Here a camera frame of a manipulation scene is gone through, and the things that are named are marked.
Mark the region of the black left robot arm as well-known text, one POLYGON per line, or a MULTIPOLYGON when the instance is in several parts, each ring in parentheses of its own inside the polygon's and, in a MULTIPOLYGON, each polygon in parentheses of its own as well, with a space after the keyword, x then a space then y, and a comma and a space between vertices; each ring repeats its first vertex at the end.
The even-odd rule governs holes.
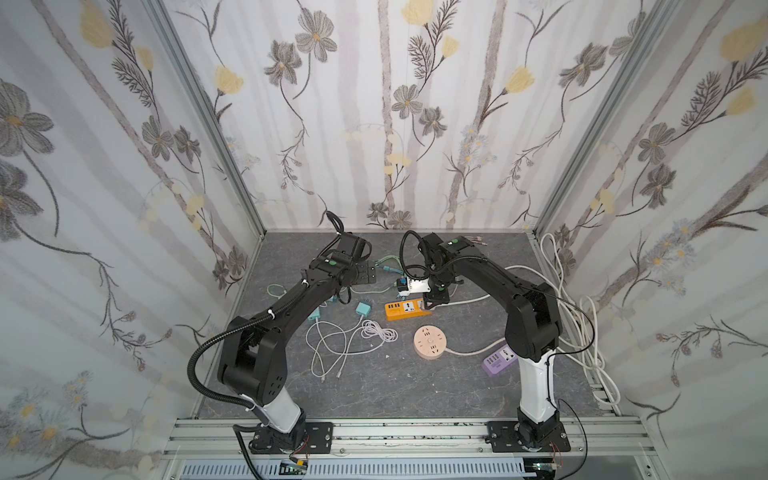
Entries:
POLYGON ((287 345, 322 303, 353 285, 375 282, 369 259, 371 243, 349 232, 338 233, 300 273, 298 282, 272 306, 250 317, 236 317, 227 328, 202 343, 190 356, 187 378, 206 398, 243 407, 275 432, 303 429, 304 411, 291 398, 287 345), (204 353, 221 346, 217 379, 230 393, 208 388, 197 376, 204 353))

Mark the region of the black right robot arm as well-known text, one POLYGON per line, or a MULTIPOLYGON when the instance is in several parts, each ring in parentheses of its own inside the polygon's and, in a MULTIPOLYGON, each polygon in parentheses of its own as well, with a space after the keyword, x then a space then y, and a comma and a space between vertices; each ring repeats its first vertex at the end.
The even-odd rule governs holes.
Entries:
POLYGON ((432 309, 450 303, 449 288, 466 279, 495 300, 506 312, 504 339, 518 357, 521 399, 518 424, 521 430, 543 434, 559 421, 554 404, 551 363, 559 346, 562 320, 558 296, 551 285, 536 285, 512 274, 485 256, 463 236, 442 240, 431 233, 418 240, 421 265, 408 265, 420 273, 429 291, 425 306, 432 309))

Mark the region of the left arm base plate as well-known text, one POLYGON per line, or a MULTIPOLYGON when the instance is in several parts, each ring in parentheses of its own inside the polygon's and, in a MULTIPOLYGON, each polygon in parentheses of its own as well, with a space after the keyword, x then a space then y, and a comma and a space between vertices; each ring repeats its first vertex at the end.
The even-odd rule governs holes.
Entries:
POLYGON ((257 426, 248 444, 252 454, 329 454, 333 441, 332 422, 299 422, 290 433, 257 426))

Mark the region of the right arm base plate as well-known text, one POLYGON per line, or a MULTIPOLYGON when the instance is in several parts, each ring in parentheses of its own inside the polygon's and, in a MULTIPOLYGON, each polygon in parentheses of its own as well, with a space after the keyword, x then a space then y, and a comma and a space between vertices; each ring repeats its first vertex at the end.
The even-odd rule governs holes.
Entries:
POLYGON ((489 421, 486 442, 494 453, 566 453, 568 435, 560 421, 533 424, 528 421, 489 421))

